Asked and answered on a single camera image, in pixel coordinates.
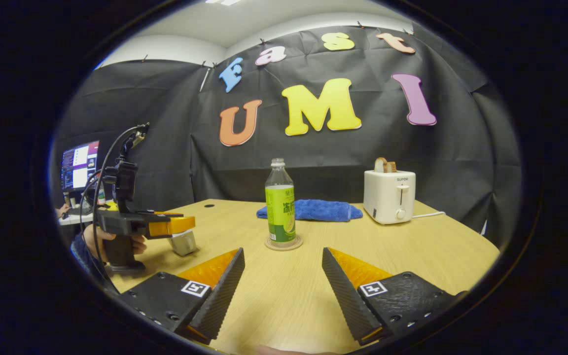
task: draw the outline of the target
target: white ceiling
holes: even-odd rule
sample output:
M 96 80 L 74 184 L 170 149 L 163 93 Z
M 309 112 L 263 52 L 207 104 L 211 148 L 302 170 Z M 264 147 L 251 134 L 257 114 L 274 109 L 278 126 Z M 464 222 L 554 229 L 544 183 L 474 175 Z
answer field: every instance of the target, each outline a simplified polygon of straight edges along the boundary
M 206 4 L 205 0 L 200 0 L 151 25 L 137 36 L 186 36 L 228 48 L 278 23 L 337 12 L 367 13 L 410 22 L 371 0 L 241 0 L 232 6 Z

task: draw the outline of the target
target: blue towel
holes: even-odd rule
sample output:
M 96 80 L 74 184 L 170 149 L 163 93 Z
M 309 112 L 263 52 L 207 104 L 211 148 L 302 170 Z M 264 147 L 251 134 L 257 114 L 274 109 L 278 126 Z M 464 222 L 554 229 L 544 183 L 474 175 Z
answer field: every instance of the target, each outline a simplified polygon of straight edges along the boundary
M 266 218 L 266 206 L 255 214 L 257 218 Z M 350 219 L 362 218 L 363 212 L 347 202 L 324 200 L 295 201 L 295 219 L 325 220 L 331 222 L 348 222 Z

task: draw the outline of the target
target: wooden table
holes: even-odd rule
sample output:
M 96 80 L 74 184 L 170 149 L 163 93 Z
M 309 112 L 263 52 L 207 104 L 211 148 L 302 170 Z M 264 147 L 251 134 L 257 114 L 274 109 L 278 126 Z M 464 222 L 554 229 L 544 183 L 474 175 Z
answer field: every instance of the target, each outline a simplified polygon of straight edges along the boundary
M 350 222 L 297 221 L 304 244 L 291 251 L 265 247 L 268 223 L 255 212 L 260 202 L 205 200 L 173 212 L 196 217 L 198 250 L 181 257 L 167 240 L 146 241 L 135 258 L 146 264 L 137 277 L 111 275 L 120 292 L 156 272 L 178 274 L 223 252 L 244 248 L 246 266 L 212 348 L 230 354 L 253 354 L 264 344 L 282 350 L 347 353 L 354 341 L 336 297 L 321 268 L 323 247 L 331 247 L 376 267 L 399 274 L 415 272 L 437 287 L 456 294 L 468 290 L 498 256 L 480 234 L 446 215 L 380 225 L 364 211 Z M 435 212 L 418 201 L 414 215 Z

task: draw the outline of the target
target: green label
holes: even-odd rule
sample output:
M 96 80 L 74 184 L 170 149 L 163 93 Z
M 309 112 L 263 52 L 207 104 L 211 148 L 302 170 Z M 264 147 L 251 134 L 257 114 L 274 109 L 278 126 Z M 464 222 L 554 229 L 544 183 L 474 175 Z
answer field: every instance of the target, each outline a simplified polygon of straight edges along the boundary
M 293 187 L 266 188 L 266 215 L 271 240 L 283 243 L 295 239 L 295 193 Z

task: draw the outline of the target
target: white wall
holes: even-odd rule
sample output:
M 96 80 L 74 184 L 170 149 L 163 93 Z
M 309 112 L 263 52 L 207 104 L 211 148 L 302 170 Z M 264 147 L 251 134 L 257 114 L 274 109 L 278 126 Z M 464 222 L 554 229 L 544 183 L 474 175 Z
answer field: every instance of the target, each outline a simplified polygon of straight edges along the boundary
M 169 59 L 212 66 L 225 59 L 225 48 L 203 40 L 175 35 L 136 36 L 122 43 L 98 65 L 135 59 Z
M 304 31 L 309 29 L 317 29 L 327 26 L 358 26 L 356 22 L 361 22 L 365 27 L 382 27 L 384 29 L 402 31 L 405 29 L 410 34 L 413 33 L 411 22 L 405 22 L 396 18 L 387 16 L 377 16 L 366 13 L 323 13 L 314 14 L 279 23 L 268 29 L 261 30 L 244 40 L 230 46 L 224 55 L 224 59 L 234 56 L 238 52 L 253 47 L 260 43 L 260 38 L 270 40 L 284 36 L 292 32 Z

